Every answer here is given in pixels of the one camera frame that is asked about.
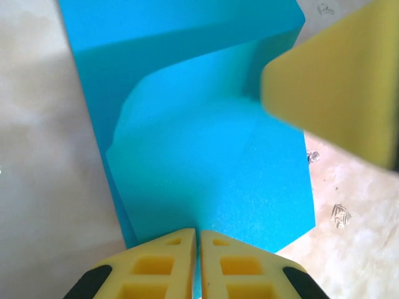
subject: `yellow foam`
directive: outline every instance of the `yellow foam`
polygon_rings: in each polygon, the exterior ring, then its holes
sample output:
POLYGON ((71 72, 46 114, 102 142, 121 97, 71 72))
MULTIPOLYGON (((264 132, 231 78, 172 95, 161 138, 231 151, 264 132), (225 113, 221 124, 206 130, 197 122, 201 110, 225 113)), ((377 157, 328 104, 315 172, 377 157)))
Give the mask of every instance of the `yellow foam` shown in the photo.
POLYGON ((194 229, 181 229, 101 261, 112 271, 94 299, 192 299, 194 229))
POLYGON ((299 264, 213 231, 201 232, 203 299, 300 299, 282 269, 299 264))
POLYGON ((270 62, 273 115, 385 168, 396 156, 399 1, 375 0, 270 62))

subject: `blue foam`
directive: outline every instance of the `blue foam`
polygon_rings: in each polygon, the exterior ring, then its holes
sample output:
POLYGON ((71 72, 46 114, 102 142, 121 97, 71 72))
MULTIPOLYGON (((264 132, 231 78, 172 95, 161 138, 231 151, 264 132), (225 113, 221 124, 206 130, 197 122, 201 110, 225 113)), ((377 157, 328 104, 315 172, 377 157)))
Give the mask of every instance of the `blue foam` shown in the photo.
POLYGON ((313 228, 303 133, 259 103, 294 0, 59 2, 128 247, 195 227, 275 252, 313 228))

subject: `beige countertop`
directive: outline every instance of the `beige countertop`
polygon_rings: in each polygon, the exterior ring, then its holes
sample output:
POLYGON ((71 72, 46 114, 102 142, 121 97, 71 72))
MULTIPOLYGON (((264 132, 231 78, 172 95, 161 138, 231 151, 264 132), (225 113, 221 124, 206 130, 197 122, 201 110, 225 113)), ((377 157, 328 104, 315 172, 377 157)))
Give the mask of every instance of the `beige countertop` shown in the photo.
MULTIPOLYGON (((299 0, 302 42, 365 0, 299 0)), ((0 294, 62 298, 124 250, 56 1, 0 1, 0 294)), ((396 298, 399 179, 311 136, 317 227, 280 254, 331 298, 396 298), (331 221, 334 205, 351 214, 331 221)))

